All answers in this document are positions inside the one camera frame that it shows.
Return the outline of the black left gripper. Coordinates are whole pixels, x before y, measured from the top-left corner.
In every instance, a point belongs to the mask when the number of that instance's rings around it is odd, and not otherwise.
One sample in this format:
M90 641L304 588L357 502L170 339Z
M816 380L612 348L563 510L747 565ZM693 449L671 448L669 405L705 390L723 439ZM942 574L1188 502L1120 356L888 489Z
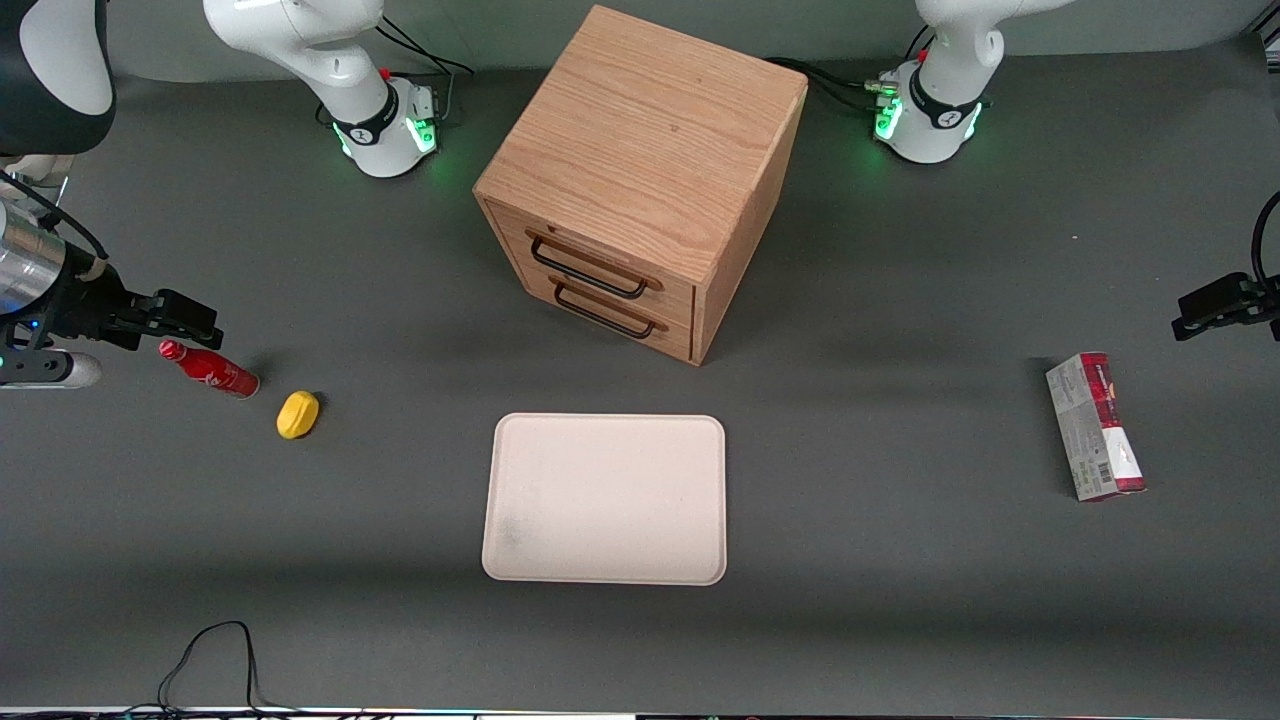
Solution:
M1279 274L1257 281L1244 272L1229 273L1180 297L1179 313L1172 320L1178 342L1217 328L1256 324L1266 324L1279 342Z

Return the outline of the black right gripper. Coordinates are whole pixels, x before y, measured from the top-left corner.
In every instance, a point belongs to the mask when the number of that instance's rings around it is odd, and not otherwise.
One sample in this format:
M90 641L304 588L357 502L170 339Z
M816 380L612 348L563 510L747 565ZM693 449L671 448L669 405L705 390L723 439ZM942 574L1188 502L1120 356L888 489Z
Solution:
M77 255L67 263L42 310L38 347L56 338L105 342L136 350L136 334L189 341L220 350L224 333L218 313L174 290L159 290L148 300L148 313L132 313L134 293L116 270L95 255Z

